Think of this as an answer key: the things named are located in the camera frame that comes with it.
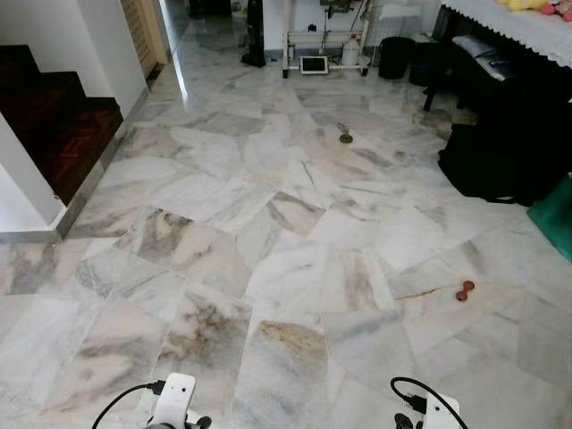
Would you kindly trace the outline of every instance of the white container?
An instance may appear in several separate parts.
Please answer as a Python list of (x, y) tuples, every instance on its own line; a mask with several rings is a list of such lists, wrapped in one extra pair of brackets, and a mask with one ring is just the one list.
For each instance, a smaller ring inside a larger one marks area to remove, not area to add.
[(341, 65), (356, 65), (358, 63), (359, 43), (356, 36), (343, 46), (343, 53), (341, 54)]

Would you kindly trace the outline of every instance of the wooden stair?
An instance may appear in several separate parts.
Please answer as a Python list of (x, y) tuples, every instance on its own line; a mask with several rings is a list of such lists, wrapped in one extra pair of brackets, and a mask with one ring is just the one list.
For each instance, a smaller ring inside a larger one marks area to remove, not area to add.
[(0, 112), (65, 205), (123, 121), (114, 98), (86, 97), (75, 71), (40, 73), (27, 46), (0, 46)]

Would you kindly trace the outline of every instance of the white robot part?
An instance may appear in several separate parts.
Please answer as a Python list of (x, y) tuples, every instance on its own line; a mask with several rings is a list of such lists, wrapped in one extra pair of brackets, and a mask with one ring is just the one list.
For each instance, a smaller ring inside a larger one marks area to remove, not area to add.
[(172, 429), (185, 429), (187, 410), (196, 384), (195, 377), (190, 375), (169, 375), (149, 423), (152, 426), (167, 425), (166, 427), (172, 426)]
[[(444, 400), (459, 414), (458, 401), (449, 396), (441, 395)], [(423, 423), (424, 429), (458, 429), (457, 419), (431, 393), (427, 393), (427, 411)]]

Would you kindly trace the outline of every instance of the stair tread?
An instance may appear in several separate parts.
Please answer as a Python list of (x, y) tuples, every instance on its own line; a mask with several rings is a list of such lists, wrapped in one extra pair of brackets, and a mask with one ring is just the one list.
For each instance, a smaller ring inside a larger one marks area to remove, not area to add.
[(114, 98), (87, 98), (55, 131), (38, 167), (64, 204), (72, 200), (121, 123)]
[(26, 86), (39, 74), (28, 46), (0, 46), (0, 88)]
[(67, 115), (68, 110), (84, 98), (77, 73), (42, 73), (37, 81), (26, 88), (14, 92), (2, 91), (0, 111), (16, 135), (27, 140), (37, 128), (42, 128), (42, 134), (45, 133), (50, 122)]

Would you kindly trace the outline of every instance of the lace tablecloth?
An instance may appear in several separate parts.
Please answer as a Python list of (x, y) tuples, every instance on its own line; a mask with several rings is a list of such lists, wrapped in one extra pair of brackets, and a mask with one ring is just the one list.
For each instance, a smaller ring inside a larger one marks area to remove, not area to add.
[(572, 22), (564, 22), (558, 15), (510, 12), (494, 0), (442, 0), (442, 4), (560, 66), (572, 68)]

